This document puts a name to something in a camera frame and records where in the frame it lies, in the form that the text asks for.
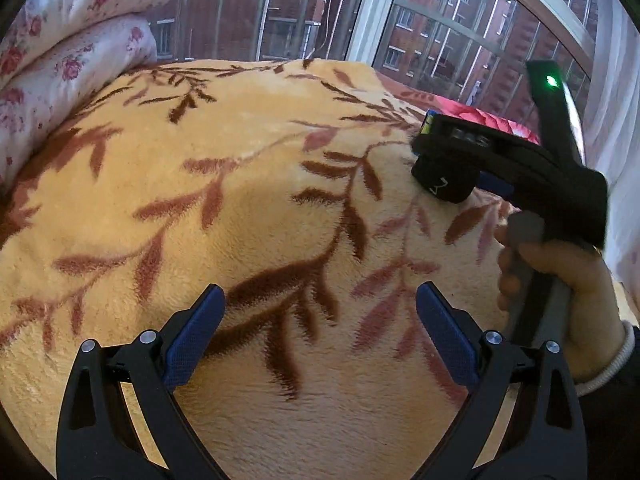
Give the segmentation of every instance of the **hand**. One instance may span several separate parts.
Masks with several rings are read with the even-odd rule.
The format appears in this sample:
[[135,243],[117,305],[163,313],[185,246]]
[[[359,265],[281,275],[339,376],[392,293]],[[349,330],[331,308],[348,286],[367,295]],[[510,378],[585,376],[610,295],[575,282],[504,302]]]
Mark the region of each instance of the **hand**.
[[[520,280],[509,274],[514,251],[508,246],[506,226],[496,229],[495,239],[505,246],[498,256],[502,272],[498,307],[507,310]],[[609,366],[625,341],[609,269],[599,254],[558,240],[520,244],[518,253],[534,270],[558,276],[574,291],[562,351],[577,383],[593,379]]]

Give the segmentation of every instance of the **brick building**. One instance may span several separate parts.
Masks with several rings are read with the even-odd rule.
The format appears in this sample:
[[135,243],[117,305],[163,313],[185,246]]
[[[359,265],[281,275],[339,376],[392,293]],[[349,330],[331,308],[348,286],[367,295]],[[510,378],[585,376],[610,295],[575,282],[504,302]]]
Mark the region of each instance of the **brick building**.
[[161,59],[343,59],[359,0],[171,0],[148,13]]
[[[584,109],[584,72],[516,0],[403,1],[459,23],[502,49],[512,63],[437,20],[394,6],[374,62],[391,78],[535,129],[520,63],[553,58],[569,72],[578,110]],[[594,0],[564,1],[594,37]],[[359,5],[360,0],[171,0],[148,17],[165,60],[344,59]]]
[[[564,0],[570,3],[575,15],[584,22],[588,32],[595,38],[597,10],[595,0]],[[558,39],[539,20],[521,5],[514,6],[513,23],[508,33],[504,51],[513,59],[555,59],[568,72],[567,83],[572,91],[580,113],[586,105],[589,81],[573,57],[558,43]],[[491,56],[488,66],[494,68],[480,80],[481,91],[474,106],[490,113],[521,122],[532,129],[537,127],[536,109],[529,95],[526,78],[505,63],[496,64]]]
[[[512,7],[512,0],[409,1],[437,10],[492,43],[500,40]],[[426,16],[404,8],[397,12],[396,26],[377,68],[415,88],[462,102],[472,99],[478,92],[475,81],[487,71],[489,51]]]

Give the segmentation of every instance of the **blue gripper pad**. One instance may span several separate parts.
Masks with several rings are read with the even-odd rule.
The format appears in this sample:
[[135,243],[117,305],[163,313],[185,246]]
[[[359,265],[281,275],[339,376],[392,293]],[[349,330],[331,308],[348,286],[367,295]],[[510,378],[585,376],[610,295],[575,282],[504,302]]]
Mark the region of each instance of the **blue gripper pad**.
[[447,300],[433,283],[427,282],[418,287],[415,306],[451,378],[470,392],[475,390],[480,382],[478,353],[454,319]]
[[513,194],[513,186],[511,184],[485,171],[480,172],[476,187],[501,196],[504,199],[508,199]]
[[166,351],[162,382],[169,392],[189,382],[202,359],[225,315],[224,292],[217,285],[209,285],[191,311],[191,317]]

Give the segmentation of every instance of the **white sleeve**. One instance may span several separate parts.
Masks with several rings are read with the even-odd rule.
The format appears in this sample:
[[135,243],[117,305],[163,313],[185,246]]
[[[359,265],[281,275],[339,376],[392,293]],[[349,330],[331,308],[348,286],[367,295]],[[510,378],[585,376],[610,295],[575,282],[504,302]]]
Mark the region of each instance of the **white sleeve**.
[[611,364],[601,371],[597,377],[594,377],[591,381],[587,381],[586,383],[575,385],[575,389],[578,392],[579,397],[590,394],[598,388],[603,387],[629,361],[629,358],[636,347],[636,334],[634,333],[634,326],[630,322],[623,321],[622,323],[625,325],[626,338],[620,352],[618,352],[618,355],[616,355]]

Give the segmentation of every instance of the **blanket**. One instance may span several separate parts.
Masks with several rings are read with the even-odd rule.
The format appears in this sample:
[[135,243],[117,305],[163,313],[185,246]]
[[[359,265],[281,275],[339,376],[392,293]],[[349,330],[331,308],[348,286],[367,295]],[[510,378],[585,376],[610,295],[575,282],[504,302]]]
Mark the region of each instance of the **blanket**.
[[54,471],[84,339],[158,330],[217,283],[225,318],[175,395],[226,473],[410,478],[466,394],[415,289],[433,280],[483,329],[505,321],[492,231],[510,206],[439,202],[410,174],[424,110],[455,107],[363,64],[195,61],[127,73],[68,118],[1,227],[0,401],[36,457]]

